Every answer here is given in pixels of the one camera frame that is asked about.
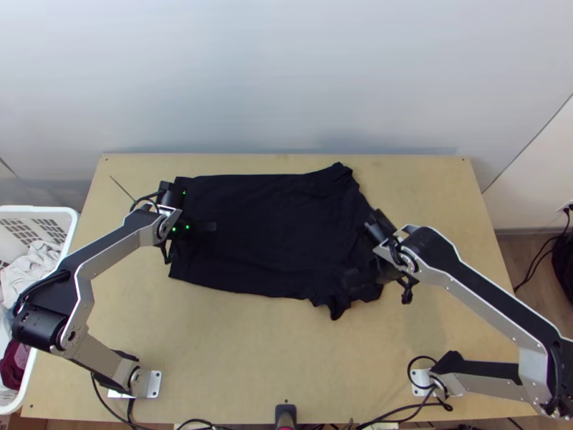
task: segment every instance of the wooden table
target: wooden table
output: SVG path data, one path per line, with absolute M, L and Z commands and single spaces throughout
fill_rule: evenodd
M 133 196 L 175 176 L 305 173 L 342 161 L 370 204 L 397 226 L 437 228 L 462 258 L 511 290 L 468 159 L 453 156 L 108 155 L 97 167 L 74 249 L 117 228 Z M 274 420 L 274 407 L 297 405 L 299 422 L 366 421 L 418 403 L 406 378 L 416 355 L 458 350 L 470 360 L 513 361 L 518 351 L 443 288 L 418 285 L 411 305 L 388 285 L 371 303 L 355 302 L 338 321 L 309 301 L 237 295 L 168 278 L 159 249 L 142 248 L 93 282 L 90 332 L 111 348 L 163 371 L 158 399 L 140 399 L 141 422 L 202 418 L 220 424 Z M 110 401 L 125 413 L 126 402 Z M 468 394 L 454 411 L 426 408 L 420 420 L 532 415 L 525 403 Z M 40 353 L 24 416 L 113 421 L 89 373 Z

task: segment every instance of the power outlet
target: power outlet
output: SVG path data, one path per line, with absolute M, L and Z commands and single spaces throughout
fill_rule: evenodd
M 568 208 L 570 204 L 573 204 L 573 200 L 569 200 L 563 206 L 561 206 L 560 208 L 557 208 L 556 212 L 563 212 L 563 209 Z

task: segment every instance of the white wall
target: white wall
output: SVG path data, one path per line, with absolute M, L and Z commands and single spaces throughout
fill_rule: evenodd
M 573 91 L 570 0 L 9 0 L 0 156 L 455 153 L 482 188 Z M 58 192 L 57 186 L 52 189 Z
M 556 210 L 573 201 L 573 98 L 483 198 L 497 229 L 565 225 L 566 216 Z

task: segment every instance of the black t-shirt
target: black t-shirt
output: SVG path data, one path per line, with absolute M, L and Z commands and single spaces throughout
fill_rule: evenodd
M 170 277 L 310 299 L 327 305 L 333 320 L 353 300 L 380 297 L 375 256 L 360 233 L 372 209 L 341 163 L 303 175 L 177 177 L 175 184 L 186 190 L 182 218 L 195 229 L 173 240 Z

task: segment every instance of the wire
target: wire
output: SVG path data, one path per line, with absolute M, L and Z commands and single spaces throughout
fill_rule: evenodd
M 406 421 L 409 421 L 413 418 L 415 418 L 420 411 L 422 410 L 422 408 L 426 407 L 426 406 L 442 406 L 446 411 L 448 412 L 452 412 L 453 407 L 452 405 L 448 405 L 447 403 L 442 402 L 440 399 L 438 399 L 438 402 L 436 403 L 428 403 L 428 400 L 430 399 L 430 397 L 432 396 L 433 392 L 437 389 L 437 386 L 434 386 L 430 389 L 430 391 L 428 392 L 428 394 L 426 395 L 426 397 L 424 398 L 424 400 L 422 400 L 422 403 L 419 403 L 417 405 L 408 405 L 408 406 L 403 406 L 401 408 L 398 409 L 394 409 L 393 411 L 390 411 L 384 415 L 381 415 L 375 419 L 373 419 L 372 421 L 368 421 L 366 423 L 362 423 L 359 426 L 356 426 L 356 430 L 363 430 L 368 426 L 372 426 L 373 424 L 383 424 L 383 423 L 394 423 L 394 424 L 401 424 L 401 423 L 405 423 Z M 402 411 L 407 411 L 408 409 L 415 409 L 414 413 L 407 416 L 406 418 L 402 418 L 402 419 L 392 419 L 392 420 L 388 420 L 386 419 L 389 416 L 395 415 L 398 412 L 402 412 Z
M 535 257 L 533 258 L 533 260 L 531 261 L 531 264 L 529 265 L 529 268 L 527 269 L 527 273 L 525 275 L 525 278 L 523 281 L 521 281 L 520 283 L 518 283 L 518 285 L 516 285 L 514 287 L 514 292 L 516 292 L 517 290 L 519 290 L 519 288 L 521 288 L 523 285 L 525 285 L 527 282 L 529 282 L 531 280 L 531 278 L 535 275 L 535 271 L 537 271 L 537 267 L 539 266 L 539 264 L 541 263 L 541 261 L 543 261 L 543 259 L 545 257 L 547 257 L 549 254 L 551 254 L 554 250 L 555 250 L 555 246 L 553 246 L 553 248 L 551 248 L 549 251 L 545 252 L 545 254 L 543 254 L 541 256 L 541 258 L 539 258 L 539 260 L 536 262 L 537 258 L 539 257 L 539 255 L 543 252 L 543 250 L 545 249 L 545 246 L 547 246 L 547 244 L 552 241 L 552 240 L 556 240 L 556 239 L 561 239 L 566 233 L 567 230 L 569 229 L 569 225 L 571 223 L 571 214 L 570 214 L 570 209 L 567 208 L 563 208 L 563 212 L 565 213 L 565 215 L 567 215 L 567 224 L 565 225 L 565 228 L 563 229 L 563 231 L 561 232 L 561 234 L 557 235 L 557 236 L 553 236 L 549 239 L 547 239 L 545 241 L 545 243 L 543 243 L 543 245 L 541 246 L 541 248 L 539 249 L 539 251 L 537 252 L 537 254 L 535 255 Z
M 94 391 L 95 391 L 95 395 L 97 396 L 97 399 L 100 401 L 100 403 L 103 405 L 104 408 L 107 409 L 107 411 L 112 414 L 118 421 L 123 422 L 124 424 L 127 424 L 128 426 L 130 426 L 132 429 L 139 429 L 139 430 L 154 430 L 154 429 L 150 429 L 149 427 L 144 427 L 144 426 L 140 426 L 139 424 L 134 424 L 134 423 L 130 423 L 128 420 L 124 419 L 123 417 L 121 417 L 120 415 L 118 415 L 117 413 L 115 413 L 115 411 L 113 411 L 113 409 L 111 409 L 107 403 L 105 403 L 104 399 L 102 398 L 102 395 L 100 394 L 100 390 L 97 389 L 97 384 L 95 383 L 95 378 L 93 376 L 92 373 L 92 385 L 94 386 Z
M 201 424 L 205 424 L 207 427 L 203 427 L 202 429 L 199 430 L 205 430 L 205 429 L 212 429 L 214 427 L 214 425 L 212 423 L 210 423 L 209 421 L 206 421 L 204 419 L 199 419 L 199 418 L 192 418 L 192 419 L 188 419 L 187 421 L 185 421 L 184 423 L 182 423 L 177 430 L 183 430 L 183 428 L 191 423 L 201 423 Z
M 93 373 L 92 373 L 92 385 L 94 386 L 94 391 L 95 391 L 95 395 L 97 396 L 97 399 L 100 401 L 100 403 L 103 405 L 103 407 L 106 408 L 107 411 L 110 414 L 112 414 L 118 421 L 121 421 L 124 424 L 127 424 L 133 430 L 137 430 L 137 429 L 139 429 L 139 430 L 154 430 L 154 429 L 150 429 L 149 427 L 144 427 L 144 426 L 141 426 L 141 425 L 133 422 L 133 418 L 132 418 L 131 414 L 133 412 L 133 406 L 135 405 L 135 398 L 131 398 L 129 403 L 127 404 L 127 419 L 124 419 L 119 414 L 117 414 L 113 409 L 111 409 L 107 403 L 105 403 L 105 401 L 102 398 L 102 395 L 100 393 L 100 390 L 97 389 L 97 384 L 95 383 L 95 378 L 94 378 Z M 233 430 L 233 429 L 230 429 L 230 428 L 225 427 L 225 426 L 217 426 L 217 425 L 211 423 L 210 421 L 207 421 L 204 419 L 198 419 L 198 418 L 188 419 L 183 424 L 181 424 L 177 428 L 177 430 L 183 430 L 183 428 L 187 424 L 191 424 L 191 423 L 201 423 L 201 424 L 206 425 L 206 427 L 203 427 L 203 428 L 197 429 L 197 430 Z
M 519 424 L 516 423 L 516 421 L 513 418 L 507 418 L 509 421 L 511 421 L 512 423 L 514 423 L 514 426 L 517 427 L 519 430 L 524 430 L 523 427 L 521 427 Z
M 148 194 L 147 196 L 143 196 L 143 197 L 138 198 L 137 200 L 135 200 L 132 203 L 132 205 L 130 207 L 130 212 L 133 211 L 133 209 L 135 209 L 135 207 L 139 203 L 141 203 L 142 201 L 150 201 L 151 203 L 153 203 L 153 205 L 155 206 L 155 210 L 157 211 L 157 203 L 155 203 L 154 200 L 151 200 L 151 198 L 159 196 L 162 192 L 163 192 L 163 190 L 156 191 L 155 193 L 151 193 L 151 194 Z
M 429 390 L 430 388 L 434 387 L 435 385 L 433 383 L 431 383 L 429 386 L 419 386 L 416 382 L 414 382 L 412 380 L 412 366 L 414 365 L 414 363 L 418 360 L 430 360 L 432 361 L 434 364 L 438 364 L 438 362 L 436 360 L 434 360 L 431 357 L 428 357 L 427 355 L 419 355 L 418 357 L 414 357 L 409 363 L 408 363 L 408 367 L 406 368 L 406 371 L 408 372 L 408 380 L 410 381 L 410 383 L 415 386 L 418 387 L 420 390 Z
M 130 398 L 129 401 L 127 402 L 127 420 L 131 423 L 133 423 L 133 418 L 131 417 L 131 414 L 133 412 L 133 406 L 135 405 L 135 397 L 134 398 Z M 137 427 L 134 426 L 130 426 L 132 430 L 137 430 Z
M 65 282 L 69 279 L 70 276 L 71 274 L 69 273 L 69 271 L 60 270 L 58 273 L 51 274 L 48 277 L 45 277 L 44 279 L 41 279 L 38 282 L 35 282 L 34 284 L 27 287 L 18 296 L 18 298 L 16 299 L 16 303 L 14 303 L 14 306 L 12 308 L 12 313 L 14 314 L 14 317 L 18 315 L 18 313 L 21 310 L 21 306 L 28 300 L 28 297 L 30 295 L 33 295 L 35 292 L 38 292 L 39 290 L 42 290 L 45 287 L 53 285 L 54 283 Z

